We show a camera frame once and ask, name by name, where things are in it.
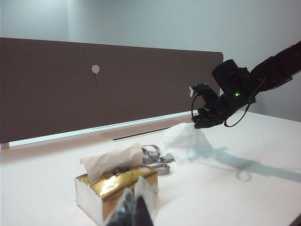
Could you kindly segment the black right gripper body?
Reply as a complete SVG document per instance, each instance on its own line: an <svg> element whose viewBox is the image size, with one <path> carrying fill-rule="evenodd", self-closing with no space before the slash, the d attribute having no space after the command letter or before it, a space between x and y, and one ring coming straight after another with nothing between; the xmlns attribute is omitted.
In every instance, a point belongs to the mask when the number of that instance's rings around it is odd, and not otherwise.
<svg viewBox="0 0 301 226"><path fill-rule="evenodd" d="M246 106L244 114L233 125L228 125L227 120L240 108ZM215 98L210 102L206 102L205 108L208 110L208 115L205 118L209 119L213 126L223 124L225 127L231 128L242 121L250 107L250 100L245 98L240 93L234 93L233 96L226 97L225 94Z"/></svg>

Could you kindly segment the wrapped left gripper left finger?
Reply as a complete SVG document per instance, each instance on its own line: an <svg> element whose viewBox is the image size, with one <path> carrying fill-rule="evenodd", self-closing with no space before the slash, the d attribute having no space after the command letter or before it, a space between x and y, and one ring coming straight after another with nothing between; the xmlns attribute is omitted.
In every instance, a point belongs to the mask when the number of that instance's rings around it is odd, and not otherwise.
<svg viewBox="0 0 301 226"><path fill-rule="evenodd" d="M125 188L115 209L106 218L105 226L137 226L138 199L131 189Z"/></svg>

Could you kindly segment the wrapped left gripper right finger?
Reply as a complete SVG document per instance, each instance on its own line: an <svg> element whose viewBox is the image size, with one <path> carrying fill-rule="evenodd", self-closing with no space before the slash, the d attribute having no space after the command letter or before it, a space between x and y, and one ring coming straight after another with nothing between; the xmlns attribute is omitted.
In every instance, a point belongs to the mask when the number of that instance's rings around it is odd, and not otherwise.
<svg viewBox="0 0 301 226"><path fill-rule="evenodd" d="M153 226L157 215L158 186L150 185L142 176L135 184L135 226Z"/></svg>

